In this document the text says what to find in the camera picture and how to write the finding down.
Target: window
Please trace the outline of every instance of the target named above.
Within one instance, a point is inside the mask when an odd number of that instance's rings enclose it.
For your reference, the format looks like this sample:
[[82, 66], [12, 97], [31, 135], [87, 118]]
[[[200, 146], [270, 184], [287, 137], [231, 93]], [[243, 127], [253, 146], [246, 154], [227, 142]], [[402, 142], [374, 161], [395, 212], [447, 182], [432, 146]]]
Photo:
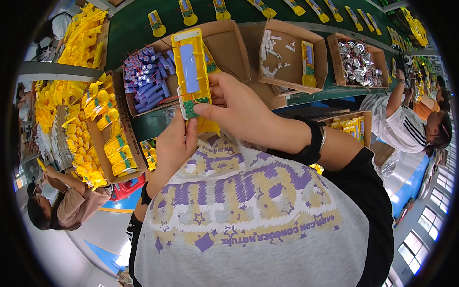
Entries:
[[392, 283], [392, 280], [388, 277], [381, 287], [393, 287], [393, 286], [394, 286], [394, 283]]
[[419, 217], [418, 223], [427, 230], [433, 240], [437, 240], [438, 232], [442, 226], [443, 220], [439, 218], [435, 212], [426, 206], [421, 214], [421, 217]]
[[437, 184], [439, 184], [450, 193], [453, 193], [454, 175], [442, 168], [439, 168], [438, 170], [440, 173], [437, 177]]
[[444, 213], [448, 213], [449, 198], [446, 197], [443, 192], [434, 188], [431, 194], [431, 200], [443, 210]]
[[416, 274], [429, 251], [421, 240], [410, 231], [402, 245], [398, 248], [398, 252], [405, 259], [413, 274]]

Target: gray t-shirt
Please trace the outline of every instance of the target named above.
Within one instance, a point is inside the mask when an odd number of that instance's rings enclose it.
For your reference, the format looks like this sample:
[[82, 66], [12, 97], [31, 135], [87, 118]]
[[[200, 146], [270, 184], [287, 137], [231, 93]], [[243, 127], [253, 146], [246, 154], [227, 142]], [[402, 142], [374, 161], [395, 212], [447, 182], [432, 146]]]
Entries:
[[147, 209], [134, 275], [143, 287], [356, 286], [368, 240], [362, 210], [314, 169], [204, 134]]

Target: white face mask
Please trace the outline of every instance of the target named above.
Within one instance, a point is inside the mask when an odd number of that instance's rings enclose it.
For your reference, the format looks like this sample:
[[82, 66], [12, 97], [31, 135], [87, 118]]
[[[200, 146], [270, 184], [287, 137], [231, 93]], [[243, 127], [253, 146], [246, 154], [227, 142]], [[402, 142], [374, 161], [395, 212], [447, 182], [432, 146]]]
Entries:
[[49, 199], [49, 201], [52, 203], [54, 199], [56, 198], [56, 195], [59, 191], [50, 186], [47, 183], [43, 183], [41, 186], [41, 195], [44, 196], [45, 198]]

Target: left hand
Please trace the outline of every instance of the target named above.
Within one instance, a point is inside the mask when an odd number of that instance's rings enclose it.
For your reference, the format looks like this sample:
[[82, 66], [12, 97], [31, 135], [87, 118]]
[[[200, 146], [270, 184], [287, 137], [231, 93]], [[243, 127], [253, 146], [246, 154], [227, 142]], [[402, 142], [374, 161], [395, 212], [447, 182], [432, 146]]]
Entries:
[[158, 171], [168, 180], [196, 151], [198, 143], [198, 120], [192, 118], [185, 128], [185, 120], [179, 109], [171, 124], [156, 140], [156, 155]]

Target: yellow plastic housing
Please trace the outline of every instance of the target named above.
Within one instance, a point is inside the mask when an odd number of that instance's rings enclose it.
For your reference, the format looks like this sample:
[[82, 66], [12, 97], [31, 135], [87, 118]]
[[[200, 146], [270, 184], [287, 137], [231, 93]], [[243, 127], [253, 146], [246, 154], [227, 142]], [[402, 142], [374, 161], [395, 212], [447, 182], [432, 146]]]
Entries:
[[[191, 101], [199, 98], [208, 98], [209, 104], [212, 104], [212, 97], [210, 95], [209, 77], [207, 74], [206, 60], [204, 57], [204, 43], [202, 41], [201, 29], [196, 28], [184, 32], [179, 32], [172, 35], [172, 49], [174, 52], [174, 61], [176, 65], [177, 81], [179, 84], [178, 91], [180, 109], [182, 110], [183, 118], [187, 119], [183, 102]], [[198, 92], [188, 94], [185, 86], [185, 74], [180, 55], [180, 47], [183, 45], [193, 45], [193, 54], [196, 60], [196, 69], [200, 90]], [[198, 116], [198, 131], [200, 133], [214, 132], [220, 135], [220, 126], [209, 119]]]

